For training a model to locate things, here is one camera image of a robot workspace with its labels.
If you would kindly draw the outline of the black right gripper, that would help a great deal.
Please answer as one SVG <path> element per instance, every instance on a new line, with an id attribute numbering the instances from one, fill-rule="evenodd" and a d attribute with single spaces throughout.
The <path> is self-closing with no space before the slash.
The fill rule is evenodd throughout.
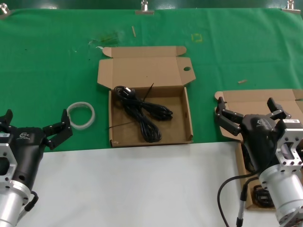
<path id="1" fill-rule="evenodd" d="M 225 103 L 223 97 L 220 96 L 215 110 L 216 122 L 233 136 L 241 133 L 254 172 L 262 173 L 267 168 L 279 164 L 276 157 L 279 132 L 276 129 L 275 120 L 290 119 L 291 115 L 271 97 L 267 101 L 270 110 L 267 115 L 247 114 L 244 116 L 228 110 Z"/>

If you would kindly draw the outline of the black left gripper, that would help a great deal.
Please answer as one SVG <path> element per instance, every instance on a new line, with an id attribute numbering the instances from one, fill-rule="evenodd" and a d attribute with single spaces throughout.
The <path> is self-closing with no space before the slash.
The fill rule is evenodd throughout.
<path id="1" fill-rule="evenodd" d="M 45 126 L 43 129 L 11 126 L 12 118 L 11 109 L 0 117 L 0 131 L 11 134 L 9 145 L 17 161 L 12 179 L 32 189 L 45 147 L 55 149 L 70 138 L 73 135 L 71 122 L 66 109 L 63 110 L 59 123 Z"/>

